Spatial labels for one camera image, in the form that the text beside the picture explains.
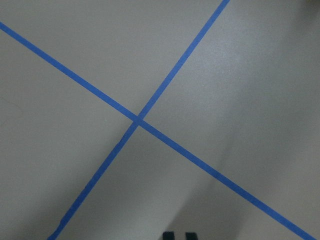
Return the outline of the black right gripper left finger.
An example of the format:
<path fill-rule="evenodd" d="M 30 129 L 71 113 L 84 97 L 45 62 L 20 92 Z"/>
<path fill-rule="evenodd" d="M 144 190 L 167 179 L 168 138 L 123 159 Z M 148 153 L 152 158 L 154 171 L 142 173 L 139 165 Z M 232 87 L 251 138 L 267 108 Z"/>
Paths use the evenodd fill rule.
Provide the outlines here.
<path fill-rule="evenodd" d="M 162 240 L 175 240 L 175 233 L 173 231 L 165 231 L 162 233 Z"/>

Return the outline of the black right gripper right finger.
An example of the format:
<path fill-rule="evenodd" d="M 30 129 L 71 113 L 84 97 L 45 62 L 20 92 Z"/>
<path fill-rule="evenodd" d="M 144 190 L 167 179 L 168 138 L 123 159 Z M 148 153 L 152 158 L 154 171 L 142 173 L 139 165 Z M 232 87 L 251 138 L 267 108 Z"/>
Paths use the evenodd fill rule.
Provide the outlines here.
<path fill-rule="evenodd" d="M 198 235 L 195 232 L 186 232 L 185 239 L 186 240 L 198 240 Z"/>

